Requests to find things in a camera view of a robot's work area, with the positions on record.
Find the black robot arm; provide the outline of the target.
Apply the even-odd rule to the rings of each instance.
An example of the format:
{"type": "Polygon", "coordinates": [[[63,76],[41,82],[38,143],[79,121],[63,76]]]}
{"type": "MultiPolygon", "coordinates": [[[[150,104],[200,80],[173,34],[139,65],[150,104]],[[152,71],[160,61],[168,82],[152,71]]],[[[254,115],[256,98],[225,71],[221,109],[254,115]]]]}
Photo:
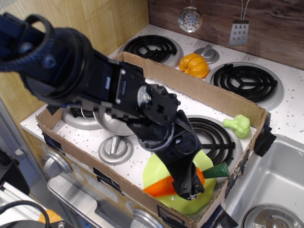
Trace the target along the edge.
{"type": "Polygon", "coordinates": [[[154,152],[186,200],[204,192],[193,159],[199,139],[175,94],[146,83],[143,70],[109,59],[82,33],[54,28],[44,17],[0,17],[0,70],[16,72],[38,100],[83,108],[126,123],[141,146],[154,152]]]}

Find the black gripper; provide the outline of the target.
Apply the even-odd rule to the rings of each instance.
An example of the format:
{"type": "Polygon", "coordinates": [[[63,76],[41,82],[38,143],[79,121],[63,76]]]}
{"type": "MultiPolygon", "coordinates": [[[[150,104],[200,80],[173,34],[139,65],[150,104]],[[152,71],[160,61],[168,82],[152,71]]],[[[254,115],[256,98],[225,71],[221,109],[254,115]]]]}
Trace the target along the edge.
{"type": "Polygon", "coordinates": [[[152,121],[165,130],[162,148],[158,145],[156,155],[173,177],[173,187],[177,195],[185,200],[193,200],[204,193],[205,178],[196,173],[193,159],[201,149],[192,125],[182,110],[156,114],[152,121]]]}

